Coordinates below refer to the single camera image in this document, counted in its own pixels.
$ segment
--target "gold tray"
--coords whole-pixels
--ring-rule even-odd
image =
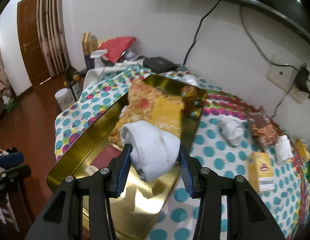
[[[143,80],[148,85],[160,87],[170,95],[179,96],[185,83],[150,75]],[[108,135],[116,125],[119,114],[128,105],[127,93],[114,103],[93,123],[60,158],[46,177],[48,187],[54,191],[68,175],[76,178],[88,176],[85,169],[109,144]],[[205,99],[205,90],[198,89],[198,97]],[[202,107],[195,109],[200,116]],[[181,143],[190,149],[198,120],[182,115]],[[130,168],[124,192],[118,199],[110,199],[111,214],[118,239],[143,239],[157,219],[158,213],[167,201],[179,176],[177,165],[160,178],[146,183],[139,179],[133,167]],[[83,225],[89,229],[88,196],[84,197]]]

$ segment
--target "wall socket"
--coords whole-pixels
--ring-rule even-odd
[[[286,62],[280,60],[277,56],[273,56],[272,61],[279,65],[287,65]],[[300,63],[299,65],[296,64],[295,66],[300,68],[300,65],[302,65],[302,63]],[[287,92],[292,86],[292,83],[296,75],[297,71],[289,66],[279,67],[270,64],[266,78],[269,81],[271,81],[274,85]],[[295,85],[292,86],[289,95],[299,104],[302,104],[303,101],[308,98],[308,94],[299,91]]]

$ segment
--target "red bag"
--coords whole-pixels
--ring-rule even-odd
[[[103,42],[98,49],[107,49],[108,61],[115,63],[132,44],[136,41],[135,37],[117,37]]]

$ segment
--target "white cylindrical container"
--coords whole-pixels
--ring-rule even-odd
[[[55,98],[62,111],[67,109],[71,104],[75,103],[72,92],[67,88],[58,90],[55,94]]]

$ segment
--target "brown wooden door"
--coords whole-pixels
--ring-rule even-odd
[[[36,23],[36,1],[22,0],[17,5],[19,46],[32,85],[38,85],[50,78],[39,45]]]

